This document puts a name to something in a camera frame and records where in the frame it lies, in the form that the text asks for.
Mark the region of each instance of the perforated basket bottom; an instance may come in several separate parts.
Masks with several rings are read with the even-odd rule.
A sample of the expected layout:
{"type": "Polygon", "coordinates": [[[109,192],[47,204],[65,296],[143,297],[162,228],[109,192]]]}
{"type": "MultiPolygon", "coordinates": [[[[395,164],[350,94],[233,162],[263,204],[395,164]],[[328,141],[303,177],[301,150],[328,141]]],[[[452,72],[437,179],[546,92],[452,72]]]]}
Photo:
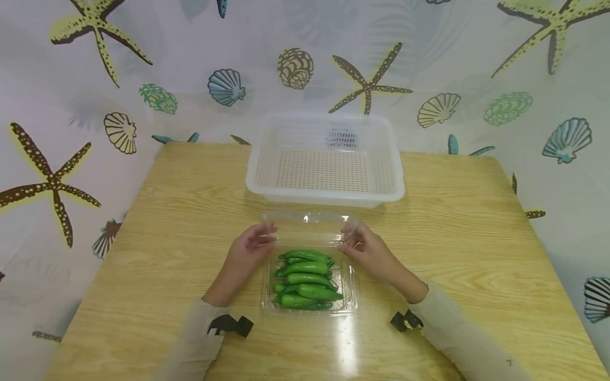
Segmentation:
{"type": "Polygon", "coordinates": [[[282,150],[275,186],[368,192],[364,152],[282,150]]]}

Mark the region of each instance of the fabric backdrop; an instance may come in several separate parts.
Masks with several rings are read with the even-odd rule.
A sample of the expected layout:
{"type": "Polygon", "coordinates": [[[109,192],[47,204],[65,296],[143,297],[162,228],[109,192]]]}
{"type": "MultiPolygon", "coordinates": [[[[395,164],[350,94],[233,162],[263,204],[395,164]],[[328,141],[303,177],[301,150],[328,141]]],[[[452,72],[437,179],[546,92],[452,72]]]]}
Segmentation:
{"type": "Polygon", "coordinates": [[[609,0],[1,2],[2,379],[44,373],[164,143],[252,143],[287,110],[382,115],[402,151],[499,159],[609,367],[608,13],[609,0]]]}

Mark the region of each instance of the black wrist strap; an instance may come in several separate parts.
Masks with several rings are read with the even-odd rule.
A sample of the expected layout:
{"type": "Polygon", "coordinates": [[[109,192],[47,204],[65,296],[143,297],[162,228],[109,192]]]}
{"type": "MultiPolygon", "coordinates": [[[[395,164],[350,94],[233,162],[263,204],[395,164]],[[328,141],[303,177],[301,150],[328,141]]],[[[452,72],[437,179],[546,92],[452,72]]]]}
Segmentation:
{"type": "Polygon", "coordinates": [[[411,310],[407,310],[407,312],[401,314],[400,312],[396,312],[394,317],[390,321],[391,325],[394,326],[400,332],[404,332],[407,329],[422,329],[423,323],[420,318],[417,317],[411,310]]]}
{"type": "Polygon", "coordinates": [[[221,315],[212,320],[210,327],[207,329],[208,335],[224,335],[225,332],[236,332],[238,335],[247,337],[254,323],[242,316],[238,321],[229,315],[221,315]]]}

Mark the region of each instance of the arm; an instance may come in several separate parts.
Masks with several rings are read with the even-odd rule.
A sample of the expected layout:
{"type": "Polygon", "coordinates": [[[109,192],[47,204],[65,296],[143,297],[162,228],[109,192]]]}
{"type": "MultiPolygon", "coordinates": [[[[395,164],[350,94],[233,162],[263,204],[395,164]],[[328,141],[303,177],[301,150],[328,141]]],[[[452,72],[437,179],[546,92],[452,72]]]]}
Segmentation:
{"type": "Polygon", "coordinates": [[[155,375],[156,381],[201,381],[216,359],[224,334],[209,327],[214,319],[229,313],[227,308],[275,242],[263,236],[275,232],[273,226],[251,226],[233,241],[218,276],[187,314],[178,343],[155,375]]]}
{"type": "Polygon", "coordinates": [[[422,323],[422,334],[468,381],[528,381],[531,378],[494,340],[472,323],[440,288],[406,269],[383,239],[360,223],[343,230],[339,250],[396,288],[422,323]]]}

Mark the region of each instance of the plastic clamshell container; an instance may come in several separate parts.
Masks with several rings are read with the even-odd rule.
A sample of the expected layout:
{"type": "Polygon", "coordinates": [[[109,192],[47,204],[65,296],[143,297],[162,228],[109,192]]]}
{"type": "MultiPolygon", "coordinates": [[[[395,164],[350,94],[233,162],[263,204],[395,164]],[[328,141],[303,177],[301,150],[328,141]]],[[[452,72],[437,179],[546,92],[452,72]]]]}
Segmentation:
{"type": "Polygon", "coordinates": [[[404,196],[390,122],[379,116],[267,115],[246,186],[273,202],[374,208],[404,196]]]}
{"type": "Polygon", "coordinates": [[[270,212],[263,215],[263,222],[272,221],[278,227],[278,231],[271,234],[276,237],[277,243],[264,266],[261,300],[263,314],[345,316],[356,311],[356,273],[350,259],[336,248],[343,239],[341,228],[346,223],[355,226],[355,220],[349,216],[327,213],[270,212]],[[289,310],[273,302],[273,285],[283,281],[274,276],[276,269],[282,265],[279,255],[296,249],[317,250],[335,260],[335,265],[331,268],[332,281],[339,287],[337,292],[343,294],[343,299],[333,302],[329,310],[289,310]]]}

